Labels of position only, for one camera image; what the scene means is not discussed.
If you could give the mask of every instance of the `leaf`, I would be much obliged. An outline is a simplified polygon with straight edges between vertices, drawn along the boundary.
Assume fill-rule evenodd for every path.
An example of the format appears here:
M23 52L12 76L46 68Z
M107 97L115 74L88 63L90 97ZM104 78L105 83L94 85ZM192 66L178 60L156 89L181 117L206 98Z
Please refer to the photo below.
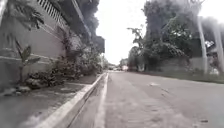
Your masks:
M24 64L24 66L35 64L35 63L37 63L39 60L40 60L40 58L29 59L29 60L26 61L26 63Z
M21 46L20 46L20 44L19 44L19 42L18 42L18 40L15 40L15 43L16 43L16 49L17 49L17 52L19 53L19 56L20 56L20 58L22 59L22 48L21 48Z
M27 46L21 54L22 62L25 62L31 55L31 46Z

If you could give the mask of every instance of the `tree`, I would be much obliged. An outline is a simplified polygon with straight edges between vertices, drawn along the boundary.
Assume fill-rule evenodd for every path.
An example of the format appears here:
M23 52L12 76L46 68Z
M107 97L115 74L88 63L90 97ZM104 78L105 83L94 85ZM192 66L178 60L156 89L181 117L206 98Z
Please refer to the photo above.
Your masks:
M139 64L139 48L134 46L128 56L128 68L131 71L137 71L138 70L138 64Z

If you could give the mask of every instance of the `palm plant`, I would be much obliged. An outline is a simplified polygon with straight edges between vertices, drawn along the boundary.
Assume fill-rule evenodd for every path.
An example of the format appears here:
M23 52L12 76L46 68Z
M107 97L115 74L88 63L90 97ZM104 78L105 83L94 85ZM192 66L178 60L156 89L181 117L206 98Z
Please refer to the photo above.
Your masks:
M40 60L40 58L30 59L30 56L31 56L31 46L30 45L25 47L24 49L22 49L22 47L20 46L20 44L17 40L15 40L15 43L16 43L17 52L19 53L19 57L21 60L21 65L19 66L19 83L21 84L24 82L24 79L23 79L24 68L26 66L37 63Z
M11 24L18 21L26 29L39 29L39 23L44 24L41 14L32 6L28 0L8 0L3 22Z

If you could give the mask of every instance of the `utility pole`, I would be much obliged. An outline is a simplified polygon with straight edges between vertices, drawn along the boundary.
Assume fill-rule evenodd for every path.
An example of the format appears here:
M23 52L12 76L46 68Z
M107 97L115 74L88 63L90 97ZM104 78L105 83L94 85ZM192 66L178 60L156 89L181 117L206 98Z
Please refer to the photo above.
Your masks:
M221 68L221 72L224 73L224 55L223 55L223 46L222 46L222 38L220 34L219 24L217 20L214 20L213 32L216 42L216 49L219 59L219 68Z
M207 74L208 73L208 57L207 57L207 51L206 51L206 47L205 47L205 37L204 37L204 32L203 32L200 16L198 16L197 22L198 22L198 30L199 30L199 34L200 34L200 39L201 39L203 69L204 69L204 74Z
M2 23L2 18L5 12L7 3L8 3L8 0L0 0L0 26Z

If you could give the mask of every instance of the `grass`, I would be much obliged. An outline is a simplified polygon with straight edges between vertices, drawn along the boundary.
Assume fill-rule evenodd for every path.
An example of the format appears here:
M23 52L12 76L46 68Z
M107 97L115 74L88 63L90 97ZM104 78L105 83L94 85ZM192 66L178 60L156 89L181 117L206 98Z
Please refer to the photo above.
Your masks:
M198 82L207 83L218 83L224 84L224 75L204 75L199 73L189 73L189 72L143 72L143 74L153 75L153 76L163 76L169 78L177 78L183 80L191 80Z

